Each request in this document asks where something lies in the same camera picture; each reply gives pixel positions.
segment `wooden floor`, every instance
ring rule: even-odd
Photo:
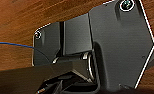
[[[34,31],[48,23],[88,12],[108,0],[0,0],[0,42],[33,46]],[[154,0],[142,0],[154,34]],[[0,71],[32,66],[32,49],[0,45]],[[154,90],[154,67],[145,71],[139,89]]]

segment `cable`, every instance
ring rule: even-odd
[[[40,52],[40,53],[47,59],[47,61],[49,62],[48,57],[47,57],[43,52],[41,52],[40,50],[38,50],[37,48],[34,48],[34,47],[32,47],[32,46],[27,46],[27,45],[22,45],[22,44],[15,44],[15,43],[8,43],[8,42],[0,42],[0,44],[21,46],[21,47],[26,47],[26,48],[31,48],[31,49],[37,50],[37,51]]]

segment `black panel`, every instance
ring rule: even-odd
[[[102,53],[97,62],[101,87],[109,91],[119,90],[119,84],[135,87],[154,45],[143,13],[138,10],[141,6],[135,4],[131,11],[124,12],[120,2],[100,5],[89,12],[92,39]]]
[[[34,47],[42,51],[47,59],[38,51],[34,50],[34,65],[45,65],[52,63],[60,50],[60,24],[59,22],[50,24],[38,31],[41,32],[41,38],[34,38]]]
[[[92,50],[88,14],[65,21],[64,55]]]

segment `black device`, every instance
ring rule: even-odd
[[[39,28],[34,47],[45,57],[34,50],[34,67],[0,72],[0,94],[115,93],[135,89],[154,65],[154,37],[139,0],[109,1]]]
[[[119,90],[120,84],[136,88],[146,66],[154,63],[154,38],[139,0],[110,1],[36,32],[41,38],[34,37],[34,47],[43,50],[50,63],[90,52],[100,88],[108,91]],[[42,58],[35,52],[33,64],[48,64]]]

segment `round screw head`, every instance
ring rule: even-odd
[[[120,9],[122,11],[130,11],[134,7],[134,1],[133,0],[124,0],[120,4]]]
[[[35,36],[36,39],[40,39],[41,38],[41,32],[40,31],[36,31],[34,33],[34,36]]]

